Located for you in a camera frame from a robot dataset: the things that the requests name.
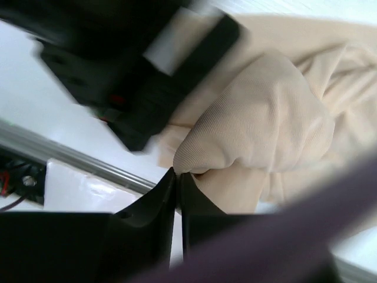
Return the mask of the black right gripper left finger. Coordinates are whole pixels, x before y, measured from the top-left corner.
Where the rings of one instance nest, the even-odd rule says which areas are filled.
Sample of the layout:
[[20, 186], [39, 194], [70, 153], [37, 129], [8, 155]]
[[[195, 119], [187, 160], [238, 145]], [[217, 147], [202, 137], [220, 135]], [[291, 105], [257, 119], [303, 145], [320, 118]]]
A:
[[166, 262], [175, 174], [121, 211], [1, 213], [2, 282], [120, 282]]

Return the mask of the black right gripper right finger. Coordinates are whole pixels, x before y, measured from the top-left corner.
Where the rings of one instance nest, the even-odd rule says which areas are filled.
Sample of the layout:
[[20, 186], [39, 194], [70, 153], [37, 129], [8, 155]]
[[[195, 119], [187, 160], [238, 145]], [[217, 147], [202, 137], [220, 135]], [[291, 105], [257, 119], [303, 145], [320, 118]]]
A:
[[178, 179], [183, 251], [198, 282], [332, 282], [332, 232], [310, 236], [301, 204], [276, 213], [228, 215], [192, 175]]

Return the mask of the beige trousers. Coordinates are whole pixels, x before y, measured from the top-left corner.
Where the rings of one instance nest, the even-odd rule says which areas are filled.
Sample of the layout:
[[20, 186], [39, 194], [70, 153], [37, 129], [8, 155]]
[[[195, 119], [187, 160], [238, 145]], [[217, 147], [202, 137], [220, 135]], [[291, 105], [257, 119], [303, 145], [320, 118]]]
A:
[[173, 114], [159, 165], [228, 213], [304, 195], [376, 147], [376, 27], [238, 15], [240, 42]]

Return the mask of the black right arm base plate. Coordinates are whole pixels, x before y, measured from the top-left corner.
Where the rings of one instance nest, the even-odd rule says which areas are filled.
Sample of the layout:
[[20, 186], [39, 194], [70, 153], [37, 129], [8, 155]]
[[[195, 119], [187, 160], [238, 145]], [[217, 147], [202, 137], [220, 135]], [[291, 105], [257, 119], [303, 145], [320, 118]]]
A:
[[1, 149], [1, 199], [15, 196], [16, 200], [1, 207], [9, 211], [24, 201], [43, 206], [47, 165], [28, 157]]

